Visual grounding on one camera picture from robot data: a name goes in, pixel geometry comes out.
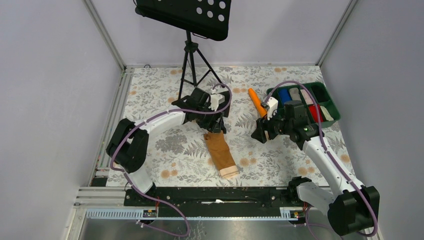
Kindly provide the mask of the brown boxer underwear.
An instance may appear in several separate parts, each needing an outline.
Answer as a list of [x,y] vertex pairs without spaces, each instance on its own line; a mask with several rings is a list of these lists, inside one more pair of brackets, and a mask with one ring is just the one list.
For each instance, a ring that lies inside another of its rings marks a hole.
[[236,163],[225,141],[224,133],[208,132],[203,135],[211,159],[223,179],[230,179],[239,174]]

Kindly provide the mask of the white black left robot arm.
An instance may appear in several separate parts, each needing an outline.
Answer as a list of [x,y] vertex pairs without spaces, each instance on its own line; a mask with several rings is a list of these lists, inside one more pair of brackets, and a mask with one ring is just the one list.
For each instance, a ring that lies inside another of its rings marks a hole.
[[107,145],[106,153],[117,171],[124,173],[128,182],[137,188],[136,199],[144,206],[155,200],[153,180],[147,173],[145,161],[149,141],[157,135],[187,122],[194,121],[200,128],[211,133],[225,133],[224,118],[229,115],[232,100],[230,90],[208,93],[196,87],[171,103],[165,111],[141,122],[127,118],[120,120]]

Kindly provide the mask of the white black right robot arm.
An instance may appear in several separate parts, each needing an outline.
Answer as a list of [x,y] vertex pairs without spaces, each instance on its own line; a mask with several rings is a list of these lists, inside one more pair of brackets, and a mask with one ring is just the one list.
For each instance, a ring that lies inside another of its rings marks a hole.
[[316,186],[311,180],[295,177],[289,182],[287,201],[293,206],[306,202],[327,216],[332,229],[340,236],[378,229],[380,194],[366,187],[342,165],[324,137],[321,122],[310,123],[303,103],[290,100],[284,104],[283,117],[277,117],[278,101],[270,97],[262,103],[267,114],[256,121],[251,134],[261,143],[278,135],[287,135],[317,166],[331,191]]

